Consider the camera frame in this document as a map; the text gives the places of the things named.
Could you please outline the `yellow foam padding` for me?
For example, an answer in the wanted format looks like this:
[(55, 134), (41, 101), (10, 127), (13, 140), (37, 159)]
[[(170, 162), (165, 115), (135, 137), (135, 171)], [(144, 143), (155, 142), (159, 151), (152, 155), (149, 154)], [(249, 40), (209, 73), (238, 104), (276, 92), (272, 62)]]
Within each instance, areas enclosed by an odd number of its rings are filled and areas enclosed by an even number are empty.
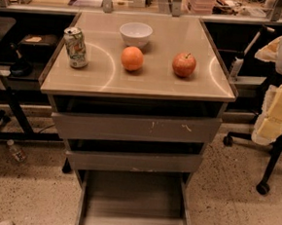
[(282, 85), (269, 85), (262, 109), (251, 138), (253, 142), (267, 146), (282, 135)]

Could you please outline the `green white soda can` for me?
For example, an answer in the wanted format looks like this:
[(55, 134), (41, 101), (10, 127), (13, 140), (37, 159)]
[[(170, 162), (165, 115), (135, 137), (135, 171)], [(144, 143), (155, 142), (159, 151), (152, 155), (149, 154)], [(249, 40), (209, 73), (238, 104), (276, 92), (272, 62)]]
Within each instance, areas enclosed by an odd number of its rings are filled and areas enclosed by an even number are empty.
[(63, 33), (70, 66), (73, 68), (87, 66), (87, 49), (83, 31), (79, 27), (69, 26), (63, 30)]

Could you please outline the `grey bottom drawer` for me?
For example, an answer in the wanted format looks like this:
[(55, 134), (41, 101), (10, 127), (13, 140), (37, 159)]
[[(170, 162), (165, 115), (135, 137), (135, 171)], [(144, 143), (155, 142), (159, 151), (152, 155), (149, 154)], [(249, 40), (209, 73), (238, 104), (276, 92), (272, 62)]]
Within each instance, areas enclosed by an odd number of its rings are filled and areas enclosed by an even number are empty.
[(187, 207), (180, 173), (87, 170), (75, 225), (191, 225)]

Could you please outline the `red apple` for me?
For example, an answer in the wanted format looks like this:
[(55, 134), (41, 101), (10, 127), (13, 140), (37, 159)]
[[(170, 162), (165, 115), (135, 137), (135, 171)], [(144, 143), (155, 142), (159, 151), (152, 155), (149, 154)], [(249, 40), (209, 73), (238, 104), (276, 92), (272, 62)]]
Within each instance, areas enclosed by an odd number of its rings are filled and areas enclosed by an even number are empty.
[(179, 53), (172, 59), (173, 72), (180, 78), (186, 78), (196, 69), (196, 61), (191, 53)]

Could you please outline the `grey drawer cabinet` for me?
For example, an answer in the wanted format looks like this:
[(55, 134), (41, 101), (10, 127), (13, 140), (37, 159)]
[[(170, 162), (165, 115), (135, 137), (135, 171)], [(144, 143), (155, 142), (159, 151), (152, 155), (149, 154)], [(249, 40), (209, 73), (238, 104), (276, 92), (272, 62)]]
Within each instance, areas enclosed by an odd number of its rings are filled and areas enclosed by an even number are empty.
[[(120, 27), (130, 21), (142, 21), (154, 31), (142, 49), (143, 66), (134, 72), (125, 70), (120, 59), (125, 48)], [(82, 12), (76, 24), (85, 36), (88, 66), (73, 69), (65, 51), (58, 54), (41, 85), (53, 112), (59, 110), (62, 96), (216, 101), (223, 104), (222, 114), (236, 98), (198, 18)], [(179, 53), (191, 53), (196, 61), (196, 69), (186, 78), (173, 72), (172, 59)]]

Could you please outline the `orange fruit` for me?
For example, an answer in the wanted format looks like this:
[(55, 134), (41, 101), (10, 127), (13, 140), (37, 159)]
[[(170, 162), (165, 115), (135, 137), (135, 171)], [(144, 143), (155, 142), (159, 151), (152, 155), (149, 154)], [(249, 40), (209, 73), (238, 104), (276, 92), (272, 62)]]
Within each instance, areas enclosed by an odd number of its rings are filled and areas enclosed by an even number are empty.
[(142, 51), (136, 47), (126, 47), (121, 55), (121, 62), (126, 70), (135, 71), (143, 65)]

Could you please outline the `white handled tool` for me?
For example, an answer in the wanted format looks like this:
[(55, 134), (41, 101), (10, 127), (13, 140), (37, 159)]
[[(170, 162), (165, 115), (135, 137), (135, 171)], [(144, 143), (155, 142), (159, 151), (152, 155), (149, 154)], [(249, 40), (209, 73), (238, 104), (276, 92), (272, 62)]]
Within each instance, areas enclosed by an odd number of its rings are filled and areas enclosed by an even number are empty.
[(247, 47), (244, 49), (244, 51), (239, 52), (234, 60), (231, 62), (230, 68), (229, 68), (229, 75), (232, 80), (237, 80), (237, 75), (241, 70), (241, 67), (243, 65), (243, 60), (245, 59), (248, 52), (252, 49), (253, 45), (258, 41), (258, 39), (262, 36), (263, 33), (273, 33), (274, 29), (271, 27), (268, 27), (267, 25), (263, 25), (258, 33), (252, 38), (252, 40), (249, 42)]

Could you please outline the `black office chair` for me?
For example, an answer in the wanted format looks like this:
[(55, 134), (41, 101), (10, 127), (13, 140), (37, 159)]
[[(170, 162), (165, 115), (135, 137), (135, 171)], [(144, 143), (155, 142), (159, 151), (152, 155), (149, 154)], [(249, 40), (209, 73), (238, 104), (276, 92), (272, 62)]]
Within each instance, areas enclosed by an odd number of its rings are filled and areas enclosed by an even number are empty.
[[(250, 133), (239, 133), (239, 132), (231, 131), (223, 138), (224, 145), (226, 145), (227, 147), (232, 146), (233, 137), (239, 137), (240, 139), (244, 139), (244, 140), (251, 140)], [(276, 139), (276, 141), (272, 143), (272, 148), (269, 150), (270, 160), (267, 163), (267, 167), (264, 172), (263, 178), (261, 179), (260, 183), (256, 185), (256, 190), (262, 196), (267, 195), (270, 190), (267, 182), (270, 178), (270, 175), (273, 173), (274, 167), (278, 162), (281, 153), (282, 153), (282, 135), (280, 135)]]

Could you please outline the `grey drawer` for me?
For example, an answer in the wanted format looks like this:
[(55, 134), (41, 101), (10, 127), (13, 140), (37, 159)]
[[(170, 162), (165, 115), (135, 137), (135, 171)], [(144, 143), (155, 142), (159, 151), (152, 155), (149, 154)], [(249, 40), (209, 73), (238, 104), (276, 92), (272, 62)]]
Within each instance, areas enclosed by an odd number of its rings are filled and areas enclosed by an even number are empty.
[(72, 169), (195, 172), (202, 162), (201, 143), (75, 140), (66, 156)]
[(152, 142), (211, 141), (222, 122), (216, 101), (62, 96), (53, 112), (65, 139)]
[(87, 170), (75, 225), (191, 225), (187, 207), (180, 173)]

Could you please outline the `grey top drawer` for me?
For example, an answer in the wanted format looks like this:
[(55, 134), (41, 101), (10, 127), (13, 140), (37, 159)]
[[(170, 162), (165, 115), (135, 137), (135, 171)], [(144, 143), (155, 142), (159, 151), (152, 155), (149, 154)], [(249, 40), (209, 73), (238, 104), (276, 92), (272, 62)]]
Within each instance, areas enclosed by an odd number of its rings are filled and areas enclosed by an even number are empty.
[(211, 141), (222, 122), (216, 101), (62, 96), (53, 112), (65, 139), (152, 142)]

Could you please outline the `black box on shelf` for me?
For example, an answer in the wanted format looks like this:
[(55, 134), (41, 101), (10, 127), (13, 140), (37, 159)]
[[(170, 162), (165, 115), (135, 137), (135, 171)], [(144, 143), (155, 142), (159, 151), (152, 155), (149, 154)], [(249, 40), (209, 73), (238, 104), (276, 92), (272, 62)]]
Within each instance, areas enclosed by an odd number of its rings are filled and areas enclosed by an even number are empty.
[(22, 55), (31, 61), (48, 61), (58, 41), (55, 34), (28, 34), (19, 41), (18, 47)]

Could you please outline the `plastic bottle on floor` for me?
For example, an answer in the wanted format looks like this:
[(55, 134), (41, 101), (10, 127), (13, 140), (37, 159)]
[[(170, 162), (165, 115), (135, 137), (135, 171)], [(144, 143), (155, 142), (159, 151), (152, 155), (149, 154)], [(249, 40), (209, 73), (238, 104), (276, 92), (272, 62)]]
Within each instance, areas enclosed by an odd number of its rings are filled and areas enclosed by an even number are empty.
[(26, 155), (20, 146), (18, 146), (12, 139), (9, 139), (7, 141), (7, 145), (9, 147), (10, 154), (15, 158), (17, 162), (21, 163), (25, 161)]

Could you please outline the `white bowl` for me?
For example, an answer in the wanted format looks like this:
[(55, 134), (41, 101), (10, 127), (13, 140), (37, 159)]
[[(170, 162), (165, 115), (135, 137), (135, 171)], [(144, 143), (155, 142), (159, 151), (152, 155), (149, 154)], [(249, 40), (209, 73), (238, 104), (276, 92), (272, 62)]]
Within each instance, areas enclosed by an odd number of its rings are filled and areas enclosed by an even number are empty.
[(144, 48), (153, 32), (153, 28), (143, 22), (128, 22), (120, 27), (125, 44), (137, 48)]

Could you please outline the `grey middle drawer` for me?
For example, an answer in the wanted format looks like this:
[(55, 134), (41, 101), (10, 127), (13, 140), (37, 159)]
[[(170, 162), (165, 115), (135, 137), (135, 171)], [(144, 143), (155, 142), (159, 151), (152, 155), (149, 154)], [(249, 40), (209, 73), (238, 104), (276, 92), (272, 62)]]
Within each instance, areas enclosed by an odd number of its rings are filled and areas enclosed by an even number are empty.
[(72, 169), (195, 172), (202, 162), (201, 143), (75, 140), (66, 156)]

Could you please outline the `black round object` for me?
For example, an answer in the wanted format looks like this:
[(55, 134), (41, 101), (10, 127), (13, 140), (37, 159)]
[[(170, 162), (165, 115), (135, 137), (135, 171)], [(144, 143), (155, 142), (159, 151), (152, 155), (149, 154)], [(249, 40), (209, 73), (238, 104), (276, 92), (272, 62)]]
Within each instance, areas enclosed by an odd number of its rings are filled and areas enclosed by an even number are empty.
[(32, 71), (32, 66), (28, 63), (28, 61), (21, 55), (18, 45), (11, 43), (11, 49), (14, 51), (16, 55), (16, 61), (14, 64), (10, 66), (10, 72), (15, 77), (23, 77), (27, 76)]

